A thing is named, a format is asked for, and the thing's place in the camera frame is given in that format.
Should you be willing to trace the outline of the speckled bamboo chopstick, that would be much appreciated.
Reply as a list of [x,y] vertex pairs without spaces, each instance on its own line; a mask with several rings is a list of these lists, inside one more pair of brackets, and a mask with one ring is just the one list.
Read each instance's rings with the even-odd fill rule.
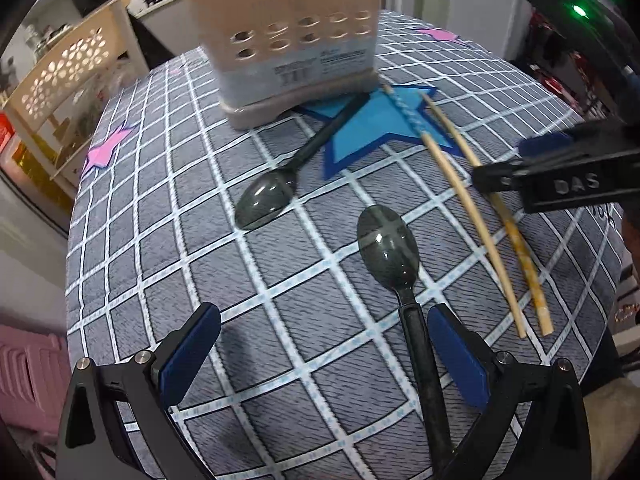
[[[444,114],[444,112],[435,104],[435,102],[426,94],[422,94],[423,99],[427,102],[428,107],[442,125],[450,133],[450,136],[456,140],[460,150],[464,154],[465,158],[472,165],[473,168],[479,167],[482,163],[477,158],[468,142],[464,140],[462,134],[458,131],[454,123]],[[498,196],[497,193],[490,193],[487,195],[488,200],[491,202],[491,206],[494,207],[495,212],[500,217],[504,227],[506,228],[506,234],[508,234],[509,240],[512,244],[514,252],[518,256],[518,262],[521,265],[523,274],[526,278],[529,286],[530,293],[532,294],[533,305],[538,318],[538,324],[542,336],[548,336],[553,333],[553,324],[547,304],[546,297],[542,291],[541,284],[537,278],[536,268],[533,264],[532,258],[530,258],[529,251],[525,246],[524,238],[520,233],[520,230],[516,226],[515,220],[506,208],[506,204]]]

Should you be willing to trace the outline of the dark translucent spoon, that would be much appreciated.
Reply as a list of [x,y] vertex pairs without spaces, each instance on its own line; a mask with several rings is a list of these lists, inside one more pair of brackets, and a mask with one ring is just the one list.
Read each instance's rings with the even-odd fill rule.
[[416,239],[401,216],[383,205],[369,206],[360,214],[357,238],[368,272],[398,300],[434,475],[442,478],[452,457],[452,442],[430,334],[413,291],[420,270]]
[[299,170],[318,153],[370,100],[369,93],[358,93],[308,139],[283,166],[256,178],[236,204],[235,225],[244,231],[258,229],[272,221],[292,202],[297,192]]

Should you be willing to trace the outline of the plain bamboo chopstick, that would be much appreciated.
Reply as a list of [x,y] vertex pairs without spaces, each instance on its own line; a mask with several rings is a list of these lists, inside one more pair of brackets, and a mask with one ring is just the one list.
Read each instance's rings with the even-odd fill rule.
[[497,273],[504,296],[506,297],[506,301],[508,302],[511,314],[513,316],[513,321],[516,327],[516,331],[518,332],[518,336],[520,338],[525,338],[526,327],[522,311],[520,309],[520,306],[518,305],[518,300],[515,297],[508,272],[506,272],[506,268],[502,263],[502,259],[498,253],[496,244],[492,240],[492,237],[488,231],[486,222],[478,211],[474,200],[462,183],[462,180],[458,177],[456,170],[454,170],[454,167],[451,166],[445,153],[426,130],[425,136],[422,136],[421,140],[430,151],[432,157],[434,158],[434,161],[439,166],[440,170],[442,170],[442,173],[449,181],[450,185],[456,191],[460,203],[462,203],[463,208],[474,224],[474,228],[476,229],[480,240],[483,242],[487,250],[488,258]]

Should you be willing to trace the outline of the beige utensil holder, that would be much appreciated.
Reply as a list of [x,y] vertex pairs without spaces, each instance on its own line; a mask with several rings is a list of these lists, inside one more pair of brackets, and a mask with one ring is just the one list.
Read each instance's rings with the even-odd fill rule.
[[378,86],[381,0],[184,1],[235,129]]

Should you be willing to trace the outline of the pink plastic stool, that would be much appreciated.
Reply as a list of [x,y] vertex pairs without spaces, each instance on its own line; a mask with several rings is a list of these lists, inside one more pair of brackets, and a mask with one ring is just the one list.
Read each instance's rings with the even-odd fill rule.
[[0,344],[1,418],[55,437],[70,384],[65,339],[2,325]]

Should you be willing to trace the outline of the grey checked tablecloth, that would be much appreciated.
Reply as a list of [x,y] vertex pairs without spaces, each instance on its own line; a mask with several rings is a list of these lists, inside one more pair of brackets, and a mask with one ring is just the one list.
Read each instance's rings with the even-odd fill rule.
[[66,259],[70,356],[99,364],[156,346],[204,301],[222,332],[172,411],[221,479],[426,479],[432,473],[396,297],[368,273],[357,220],[401,214],[419,245],[421,304],[442,302],[524,363],[562,356],[584,374],[614,308],[625,255],[620,211],[524,214],[504,196],[539,271],[554,331],[544,336],[518,259],[478,203],[524,310],[516,332],[472,223],[421,145],[390,141],[336,176],[316,157],[276,220],[238,230],[234,208],[258,174],[318,129],[294,113],[232,129],[201,50],[108,102],[93,140],[128,136],[79,185]]

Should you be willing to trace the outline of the beige flower-cutout storage rack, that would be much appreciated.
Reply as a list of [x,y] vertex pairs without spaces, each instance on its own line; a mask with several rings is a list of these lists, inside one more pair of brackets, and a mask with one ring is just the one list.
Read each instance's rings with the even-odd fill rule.
[[77,185],[66,179],[38,146],[35,135],[45,122],[57,129],[54,112],[87,80],[112,67],[123,54],[128,55],[134,73],[149,73],[148,63],[131,25],[131,0],[112,0],[89,14],[40,58],[40,61],[12,92],[3,111],[15,133],[35,156],[49,179],[70,197]]

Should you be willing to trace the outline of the red plastic basket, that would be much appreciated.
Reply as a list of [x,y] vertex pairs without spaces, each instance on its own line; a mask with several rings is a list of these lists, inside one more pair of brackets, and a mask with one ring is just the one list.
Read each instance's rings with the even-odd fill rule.
[[11,141],[12,136],[14,136],[14,134],[15,134],[15,131],[8,116],[6,116],[6,114],[1,112],[0,113],[0,153]]

